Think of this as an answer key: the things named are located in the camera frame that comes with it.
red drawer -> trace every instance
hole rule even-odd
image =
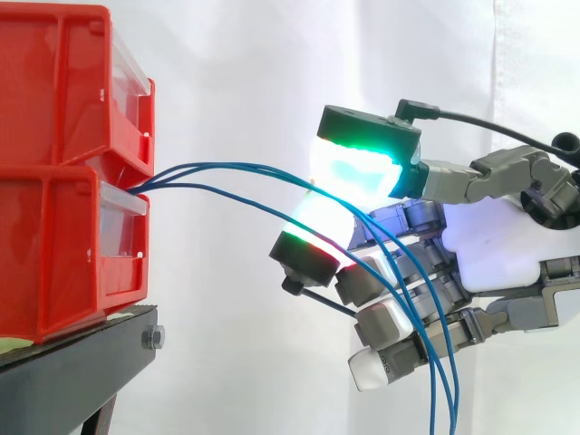
[[[153,175],[155,86],[97,5],[0,3],[0,165]]]
[[[147,296],[149,202],[87,167],[0,167],[0,337],[41,343]]]

robotic hand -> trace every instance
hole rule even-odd
[[[580,141],[562,133],[548,147],[476,120],[528,144],[493,152],[469,167],[418,161],[419,135],[411,123],[439,117],[474,121],[413,101],[401,101],[396,117],[389,119],[327,107],[318,135],[342,144],[351,137],[390,143],[387,151],[402,167],[391,196],[411,199],[376,209],[371,217],[398,238],[419,239],[408,248],[430,276],[454,352],[494,334],[565,324],[580,311],[580,176],[551,161],[548,153],[577,166]],[[406,141],[405,133],[413,139]],[[337,263],[284,234],[271,253],[285,268],[283,288],[299,294],[307,285],[328,285]],[[349,250],[398,288],[375,244],[356,219]],[[439,314],[421,274],[400,249],[392,255],[437,354],[448,356]],[[343,267],[335,276],[343,304],[360,308],[355,330],[365,347],[349,360],[360,391],[394,382],[428,362],[422,340],[387,288],[359,265]],[[484,310],[469,307],[474,296],[498,299]]]

black cable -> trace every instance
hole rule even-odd
[[[340,311],[343,314],[350,315],[353,319],[356,318],[355,311],[353,311],[349,308],[346,308],[345,306],[342,306],[340,304],[337,304],[336,302],[331,301],[330,299],[326,299],[324,296],[320,296],[319,294],[317,294],[311,290],[304,289],[302,291],[302,294],[304,296],[308,296],[308,297],[314,299],[316,302],[320,302],[321,304],[324,304],[326,306],[330,306],[331,308],[333,308],[336,311]]]
[[[539,150],[548,152],[550,154],[554,154],[558,157],[568,157],[568,156],[571,156],[574,154],[573,152],[570,152],[570,151],[560,150],[560,149],[552,147],[550,145],[546,145],[545,143],[542,143],[538,140],[532,139],[532,138],[526,136],[525,134],[518,133],[517,131],[511,130],[507,127],[503,127],[503,126],[498,125],[494,122],[484,121],[484,120],[481,120],[480,118],[475,118],[473,116],[463,115],[461,113],[455,113],[452,111],[440,111],[438,114],[439,114],[439,118],[443,118],[446,120],[465,122],[465,123],[471,124],[471,125],[477,125],[478,127],[482,127],[484,129],[495,131],[497,133],[508,136],[512,139],[519,140],[520,142],[526,143],[526,145],[529,145],[530,147],[538,148]]]

cable connector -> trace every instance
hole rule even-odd
[[[437,120],[440,112],[441,109],[438,106],[418,101],[399,100],[395,117],[412,124],[415,119]]]

white fabric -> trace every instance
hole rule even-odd
[[[495,10],[495,121],[547,143],[580,133],[580,4],[496,0]],[[515,145],[499,136],[493,144]],[[576,317],[553,332],[506,333],[478,346],[472,433],[578,433],[579,333]]]

